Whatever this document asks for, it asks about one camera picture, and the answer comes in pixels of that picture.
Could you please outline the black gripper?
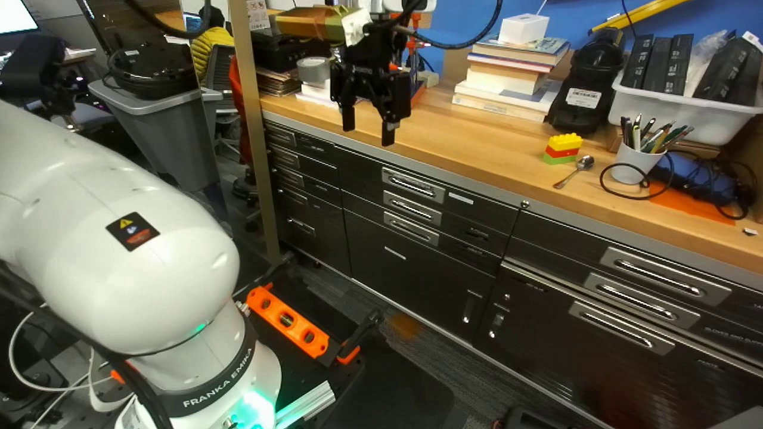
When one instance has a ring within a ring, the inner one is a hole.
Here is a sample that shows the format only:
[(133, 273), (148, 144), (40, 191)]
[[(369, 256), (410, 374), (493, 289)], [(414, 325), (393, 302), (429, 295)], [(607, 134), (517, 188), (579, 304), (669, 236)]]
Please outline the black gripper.
[(382, 117), (382, 146), (395, 144), (399, 121), (410, 115), (410, 73), (393, 59), (405, 36), (392, 22), (371, 22), (362, 41), (344, 48), (332, 64), (332, 99), (340, 108), (344, 132), (356, 132), (356, 99), (369, 99)]

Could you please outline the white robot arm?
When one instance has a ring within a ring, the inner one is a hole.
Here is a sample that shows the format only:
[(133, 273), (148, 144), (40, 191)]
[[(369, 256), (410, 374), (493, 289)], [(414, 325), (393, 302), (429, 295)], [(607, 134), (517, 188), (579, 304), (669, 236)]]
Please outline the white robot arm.
[(0, 263), (132, 384), (120, 429), (288, 429), (239, 250), (194, 198), (0, 102)]

